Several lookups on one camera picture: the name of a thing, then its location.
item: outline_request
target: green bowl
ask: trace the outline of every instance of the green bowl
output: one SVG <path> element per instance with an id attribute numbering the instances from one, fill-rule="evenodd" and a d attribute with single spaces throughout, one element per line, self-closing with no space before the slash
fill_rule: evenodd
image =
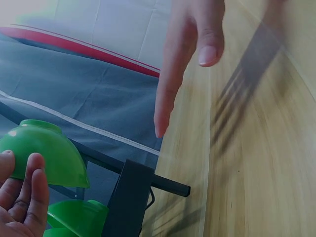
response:
<path id="1" fill-rule="evenodd" d="M 49 229 L 44 232 L 43 237 L 78 237 L 74 232 L 66 228 Z"/>
<path id="2" fill-rule="evenodd" d="M 12 150 L 15 156 L 13 178 L 24 179 L 29 155 L 40 153 L 45 159 L 48 184 L 89 188 L 80 153 L 56 125 L 24 120 L 0 140 L 0 153 L 5 150 Z"/>
<path id="3" fill-rule="evenodd" d="M 48 207 L 47 222 L 52 228 L 66 228 L 79 237 L 100 237 L 108 208 L 94 201 L 67 200 Z"/>

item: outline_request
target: wooden surface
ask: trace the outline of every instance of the wooden surface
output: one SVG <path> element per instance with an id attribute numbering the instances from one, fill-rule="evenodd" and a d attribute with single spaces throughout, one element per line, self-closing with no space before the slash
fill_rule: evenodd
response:
<path id="1" fill-rule="evenodd" d="M 156 171 L 192 193 L 155 189 L 142 236 L 316 236 L 314 6 L 226 1 L 223 58 L 190 62 Z"/>

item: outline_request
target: black metal frame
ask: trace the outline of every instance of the black metal frame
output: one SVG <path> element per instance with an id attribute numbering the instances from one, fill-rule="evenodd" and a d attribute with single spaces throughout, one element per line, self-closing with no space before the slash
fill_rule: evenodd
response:
<path id="1" fill-rule="evenodd" d="M 2 102 L 0 102 L 0 114 L 15 124 L 29 119 Z M 154 169 L 148 166 L 128 159 L 124 163 L 72 139 L 70 141 L 80 152 L 86 167 L 88 162 L 91 162 L 120 174 L 108 204 L 110 211 L 102 236 L 139 236 L 151 187 L 183 197 L 190 195 L 190 186 L 155 175 Z M 84 188 L 77 188 L 74 192 L 62 186 L 50 185 L 50 187 L 70 198 L 84 199 Z"/>

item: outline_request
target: hand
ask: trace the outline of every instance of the hand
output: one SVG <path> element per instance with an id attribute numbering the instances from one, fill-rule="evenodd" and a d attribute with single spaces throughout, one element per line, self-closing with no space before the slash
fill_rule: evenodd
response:
<path id="1" fill-rule="evenodd" d="M 171 18 L 163 50 L 154 122 L 156 136 L 169 126 L 184 70 L 196 48 L 202 67 L 216 64 L 224 51 L 224 0 L 172 0 Z"/>
<path id="2" fill-rule="evenodd" d="M 14 154 L 0 154 L 0 237 L 41 237 L 47 222 L 49 190 L 40 154 L 29 156 L 24 181 L 8 178 Z"/>

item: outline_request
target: fingernail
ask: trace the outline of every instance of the fingernail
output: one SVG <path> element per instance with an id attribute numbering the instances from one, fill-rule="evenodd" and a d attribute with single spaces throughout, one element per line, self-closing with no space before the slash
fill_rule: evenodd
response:
<path id="1" fill-rule="evenodd" d="M 211 64 L 216 60 L 217 50 L 213 46 L 203 47 L 198 56 L 198 63 L 201 66 L 211 66 Z"/>
<path id="2" fill-rule="evenodd" d="M 156 137 L 158 138 L 158 130 L 156 127 L 155 127 L 155 134 L 156 134 Z"/>
<path id="3" fill-rule="evenodd" d="M 2 154 L 10 154 L 10 153 L 12 153 L 11 150 L 6 150 L 6 151 L 2 152 Z"/>

